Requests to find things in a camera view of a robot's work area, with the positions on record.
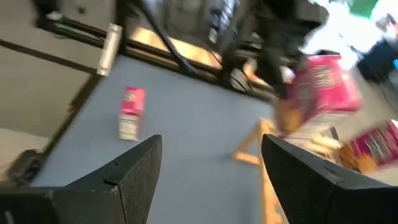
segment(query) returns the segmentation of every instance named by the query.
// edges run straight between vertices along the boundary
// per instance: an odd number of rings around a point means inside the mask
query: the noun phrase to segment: black cable
[[[382,77],[382,75],[381,75],[379,72],[377,72],[376,75],[382,80],[383,77]],[[390,86],[392,87],[392,89],[394,89],[394,85],[392,84],[392,82],[391,82],[391,80],[390,80],[389,77],[386,79],[386,81],[390,84]],[[379,82],[379,83],[378,83],[378,86],[379,86],[379,88],[380,88],[381,93],[383,94],[384,100],[388,103],[388,105],[389,105],[390,108],[393,110],[393,112],[397,113],[398,110],[397,110],[397,109],[392,105],[392,103],[389,101],[389,99],[388,99],[388,97],[387,97],[387,94],[386,94],[386,92],[385,92],[384,89],[383,89],[382,83]]]
[[[219,63],[219,65],[223,66],[223,64],[220,62],[220,60],[217,58],[217,56],[211,50],[207,50],[207,51],[213,56],[213,58]],[[244,87],[244,85],[236,77],[233,77],[231,75],[231,78],[233,80],[235,80],[236,83],[238,83],[238,85],[241,86],[244,91],[249,92],[248,89],[246,89],[246,87]]]

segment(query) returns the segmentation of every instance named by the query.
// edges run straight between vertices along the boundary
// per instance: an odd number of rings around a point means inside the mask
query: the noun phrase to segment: wooden stand leg
[[[233,159],[241,162],[246,162],[258,166],[259,168],[259,183],[260,183],[260,195],[263,198],[263,224],[278,224],[282,223],[282,215],[279,214],[276,208],[279,206],[278,198],[276,197],[274,188],[269,180],[264,160],[261,156],[261,141],[264,134],[275,134],[275,130],[272,122],[266,119],[260,119],[256,124],[251,133],[242,141],[242,143],[234,150]],[[257,155],[251,155],[245,153],[248,150],[250,144],[257,140]]]

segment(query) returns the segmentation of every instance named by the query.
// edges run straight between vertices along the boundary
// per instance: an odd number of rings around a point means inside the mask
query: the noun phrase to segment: pink box
[[[138,141],[145,108],[145,90],[127,87],[119,115],[119,137]]]
[[[288,138],[312,138],[360,109],[356,82],[339,66],[340,55],[309,56],[288,90],[299,127]]]
[[[344,167],[367,173],[398,160],[398,122],[389,120],[344,145]]]

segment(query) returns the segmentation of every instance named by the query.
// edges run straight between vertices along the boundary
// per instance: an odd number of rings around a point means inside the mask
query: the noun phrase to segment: wooden easel
[[[260,190],[263,197],[263,214],[262,214],[262,224],[279,224],[287,223],[284,215],[277,212],[277,207],[280,207],[278,198],[275,194],[274,188],[268,177],[264,160],[261,154],[261,141],[264,134],[273,134],[278,136],[279,133],[275,128],[274,124],[267,120],[260,118],[260,121],[256,124],[254,129],[246,136],[241,144],[232,153],[232,158],[234,160],[245,162],[258,166],[259,169],[259,180],[260,180]],[[257,140],[257,155],[252,155],[246,153],[249,149],[251,143]],[[330,138],[323,138],[321,136],[316,137],[308,142],[309,152],[314,153],[324,159],[328,159],[331,162],[336,162],[333,154],[340,148],[338,141]]]
[[[260,121],[256,124],[256,127],[249,133],[249,135],[242,141],[242,143],[234,150],[232,158],[258,166],[259,168],[259,179],[260,179],[260,190],[263,197],[263,224],[277,224],[282,223],[282,215],[277,212],[279,205],[278,198],[276,197],[274,188],[269,180],[264,161],[261,156],[261,140],[264,134],[278,135],[276,128],[271,121],[260,118]],[[246,153],[252,142],[257,140],[257,155]]]

